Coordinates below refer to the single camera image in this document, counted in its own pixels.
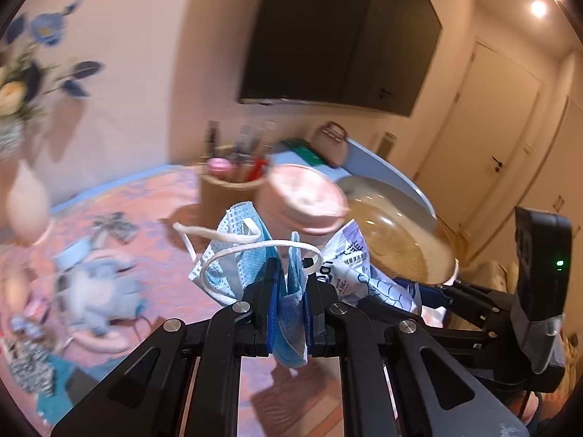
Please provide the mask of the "blue plaid hair bow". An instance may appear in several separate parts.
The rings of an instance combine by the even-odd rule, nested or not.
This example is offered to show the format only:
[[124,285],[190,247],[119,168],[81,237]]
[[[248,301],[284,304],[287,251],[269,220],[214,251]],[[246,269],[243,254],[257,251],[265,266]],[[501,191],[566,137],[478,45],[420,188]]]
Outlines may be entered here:
[[133,241],[137,233],[138,227],[129,220],[125,212],[118,211],[99,215],[93,220],[91,245],[94,249],[101,249],[108,237],[126,245]]

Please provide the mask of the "white ribbed vase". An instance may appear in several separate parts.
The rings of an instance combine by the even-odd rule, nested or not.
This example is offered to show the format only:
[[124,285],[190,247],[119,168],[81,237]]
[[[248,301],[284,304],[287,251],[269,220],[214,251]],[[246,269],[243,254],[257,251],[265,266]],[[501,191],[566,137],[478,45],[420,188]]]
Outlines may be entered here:
[[24,158],[1,162],[1,199],[12,233],[23,244],[39,242],[50,226],[50,198]]

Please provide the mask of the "blue plaid scrunchie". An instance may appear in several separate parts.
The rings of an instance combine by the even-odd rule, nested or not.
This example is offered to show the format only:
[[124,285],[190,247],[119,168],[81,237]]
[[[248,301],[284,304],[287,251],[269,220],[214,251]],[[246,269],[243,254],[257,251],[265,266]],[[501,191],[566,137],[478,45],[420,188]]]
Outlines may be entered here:
[[19,387],[28,394],[52,395],[54,367],[48,360],[48,351],[30,340],[3,338],[9,370]]

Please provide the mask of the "pink floral towel mat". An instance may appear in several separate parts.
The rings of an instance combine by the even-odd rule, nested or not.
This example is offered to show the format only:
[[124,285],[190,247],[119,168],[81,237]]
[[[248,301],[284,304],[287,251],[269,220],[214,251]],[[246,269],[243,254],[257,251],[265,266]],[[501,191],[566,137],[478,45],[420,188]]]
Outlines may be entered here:
[[[124,212],[138,227],[136,237],[108,247],[130,256],[132,270],[143,284],[147,302],[141,319],[117,329],[132,346],[140,344],[161,320],[179,318],[194,323],[210,318],[219,308],[188,275],[193,268],[174,223],[197,224],[197,169],[167,167],[130,182],[107,185],[54,214],[48,237],[36,246],[1,236],[2,270],[32,270],[32,293],[49,297],[55,272],[54,257],[89,235],[99,215]],[[334,358],[312,359],[297,370],[274,358],[245,358],[241,365],[238,433],[241,436],[341,436],[344,433],[339,363]]]

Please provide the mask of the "wall mounted television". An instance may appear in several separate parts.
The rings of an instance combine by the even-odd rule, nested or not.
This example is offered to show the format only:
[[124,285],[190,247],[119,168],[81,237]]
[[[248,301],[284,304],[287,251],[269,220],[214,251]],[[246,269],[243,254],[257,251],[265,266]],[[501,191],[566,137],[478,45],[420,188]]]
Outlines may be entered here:
[[430,0],[262,0],[239,99],[408,117],[441,31]]

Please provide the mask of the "white door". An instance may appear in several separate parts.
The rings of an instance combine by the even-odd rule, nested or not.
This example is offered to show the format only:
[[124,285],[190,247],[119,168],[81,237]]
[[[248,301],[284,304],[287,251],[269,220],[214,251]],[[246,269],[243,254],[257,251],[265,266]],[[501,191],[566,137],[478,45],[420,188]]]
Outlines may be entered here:
[[491,195],[528,126],[540,80],[476,43],[461,88],[417,175],[437,216],[461,232]]

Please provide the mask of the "artificial flower bouquet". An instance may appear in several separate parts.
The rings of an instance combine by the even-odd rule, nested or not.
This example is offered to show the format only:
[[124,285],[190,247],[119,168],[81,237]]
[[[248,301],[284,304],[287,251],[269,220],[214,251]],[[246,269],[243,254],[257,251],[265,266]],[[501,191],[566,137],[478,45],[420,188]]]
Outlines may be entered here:
[[74,0],[58,12],[41,13],[29,19],[25,13],[14,18],[1,36],[1,159],[15,156],[23,145],[27,127],[46,114],[44,97],[63,94],[83,99],[89,92],[84,79],[101,72],[105,66],[95,60],[68,64],[44,64],[39,60],[43,48],[63,42],[67,20],[82,5]]

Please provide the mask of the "blue plush toy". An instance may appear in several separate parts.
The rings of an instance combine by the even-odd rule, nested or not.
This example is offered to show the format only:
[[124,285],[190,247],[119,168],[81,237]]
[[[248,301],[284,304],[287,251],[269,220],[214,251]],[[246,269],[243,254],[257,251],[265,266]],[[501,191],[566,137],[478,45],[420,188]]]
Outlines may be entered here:
[[104,335],[117,320],[136,320],[146,308],[136,260],[116,249],[96,249],[88,237],[54,258],[52,299],[67,327]]

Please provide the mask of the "brown thermos bottle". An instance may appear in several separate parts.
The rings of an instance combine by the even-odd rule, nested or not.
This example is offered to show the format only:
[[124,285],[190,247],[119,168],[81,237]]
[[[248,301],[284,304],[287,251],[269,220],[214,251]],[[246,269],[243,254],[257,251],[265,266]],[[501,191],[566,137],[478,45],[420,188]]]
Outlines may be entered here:
[[390,132],[385,132],[380,138],[379,147],[376,150],[376,154],[382,158],[383,160],[388,160],[391,153],[393,152],[393,148],[395,147],[397,142],[397,137]]

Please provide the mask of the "purple tissue pack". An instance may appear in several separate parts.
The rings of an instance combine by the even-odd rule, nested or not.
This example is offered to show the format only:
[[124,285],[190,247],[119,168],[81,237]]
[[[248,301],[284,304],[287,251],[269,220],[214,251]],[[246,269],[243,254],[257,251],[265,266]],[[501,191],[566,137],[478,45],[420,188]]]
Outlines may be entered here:
[[356,306],[361,299],[371,297],[405,312],[419,313],[411,294],[371,264],[365,237],[354,220],[332,236],[322,254],[316,278],[332,285],[341,301]]

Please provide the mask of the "green flat box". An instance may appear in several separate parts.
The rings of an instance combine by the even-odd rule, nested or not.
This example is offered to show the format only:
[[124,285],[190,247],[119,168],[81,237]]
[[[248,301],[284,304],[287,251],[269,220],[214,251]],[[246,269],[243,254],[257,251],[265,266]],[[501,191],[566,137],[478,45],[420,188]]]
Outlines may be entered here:
[[282,141],[282,144],[294,154],[299,155],[300,159],[306,161],[311,167],[327,165],[332,168],[338,168],[341,167],[345,161],[342,157],[332,159],[318,154],[306,140],[301,138],[285,139]]

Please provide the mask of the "wooden pen holder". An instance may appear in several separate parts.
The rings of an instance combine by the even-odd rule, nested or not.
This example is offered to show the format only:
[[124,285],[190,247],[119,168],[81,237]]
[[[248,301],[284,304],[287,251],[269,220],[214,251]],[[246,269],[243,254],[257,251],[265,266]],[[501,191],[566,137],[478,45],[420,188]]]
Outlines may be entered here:
[[219,122],[210,121],[199,176],[199,220],[214,228],[236,203],[252,201],[266,181],[273,162],[276,121],[256,129],[244,125],[233,144],[219,144]]

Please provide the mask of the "small brown handbag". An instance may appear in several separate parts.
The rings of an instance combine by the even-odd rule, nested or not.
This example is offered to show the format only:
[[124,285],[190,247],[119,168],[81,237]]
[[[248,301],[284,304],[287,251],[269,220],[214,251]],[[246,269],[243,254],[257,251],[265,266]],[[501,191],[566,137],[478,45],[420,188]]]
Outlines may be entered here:
[[348,134],[335,121],[319,126],[309,142],[311,149],[331,167],[341,167],[348,156]]

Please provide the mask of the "pink lidded container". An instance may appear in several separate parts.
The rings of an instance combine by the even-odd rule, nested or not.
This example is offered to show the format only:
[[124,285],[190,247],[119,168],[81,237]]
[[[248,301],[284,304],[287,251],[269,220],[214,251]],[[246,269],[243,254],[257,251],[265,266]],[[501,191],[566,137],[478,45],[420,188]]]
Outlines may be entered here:
[[341,188],[314,168],[284,164],[271,169],[253,204],[274,239],[300,239],[323,248],[344,225],[348,200]]

